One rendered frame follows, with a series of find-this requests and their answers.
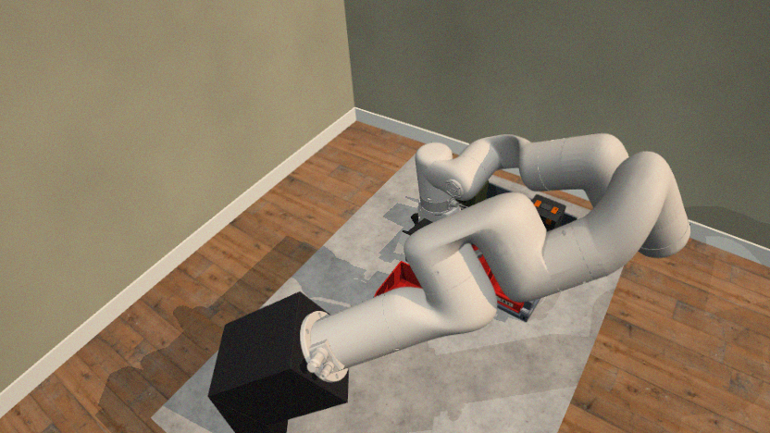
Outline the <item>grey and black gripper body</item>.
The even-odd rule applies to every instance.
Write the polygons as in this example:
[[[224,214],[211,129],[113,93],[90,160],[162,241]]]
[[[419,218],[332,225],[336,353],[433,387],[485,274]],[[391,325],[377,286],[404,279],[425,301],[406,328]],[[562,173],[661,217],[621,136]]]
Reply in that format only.
[[[461,209],[460,209],[460,206],[458,205],[458,207],[456,207],[456,208],[452,207],[452,208],[450,208],[450,210],[446,210],[446,211],[439,212],[439,213],[429,212],[429,211],[425,210],[421,206],[420,199],[419,199],[419,203],[418,203],[418,222],[420,222],[423,218],[425,218],[425,219],[427,219],[429,221],[435,222],[437,220],[440,220],[440,219],[442,219],[444,217],[447,217],[447,216],[452,215],[452,214],[454,214],[456,212],[459,212],[459,211],[461,211]]]

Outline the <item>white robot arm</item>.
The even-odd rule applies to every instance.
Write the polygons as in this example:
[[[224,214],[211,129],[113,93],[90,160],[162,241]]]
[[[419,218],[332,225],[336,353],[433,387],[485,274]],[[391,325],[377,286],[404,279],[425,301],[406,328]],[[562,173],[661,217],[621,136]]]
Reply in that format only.
[[[671,256],[689,240],[670,166],[654,152],[628,156],[611,134],[544,142],[497,135],[452,158],[439,142],[416,151],[420,203],[429,212],[471,200],[496,169],[506,168],[519,168],[534,192],[584,190],[593,209],[546,232],[527,196],[507,192],[403,230],[395,251],[405,255],[422,289],[396,288],[332,315],[307,315],[301,347],[308,371],[320,379],[336,382],[349,367],[487,326],[497,297],[470,243],[503,293],[525,303],[606,277],[637,252]]]

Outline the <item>dark green case with orange latches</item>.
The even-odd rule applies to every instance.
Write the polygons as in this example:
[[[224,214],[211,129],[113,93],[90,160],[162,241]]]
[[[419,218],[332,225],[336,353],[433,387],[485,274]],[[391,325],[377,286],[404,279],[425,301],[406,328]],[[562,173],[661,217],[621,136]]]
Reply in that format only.
[[[459,202],[461,210],[468,208],[469,206],[473,204],[477,204],[481,201],[484,201],[487,199],[487,193],[488,193],[488,186],[489,181],[487,181],[484,186],[479,190],[479,192],[469,201],[459,201],[455,199],[457,202]]]

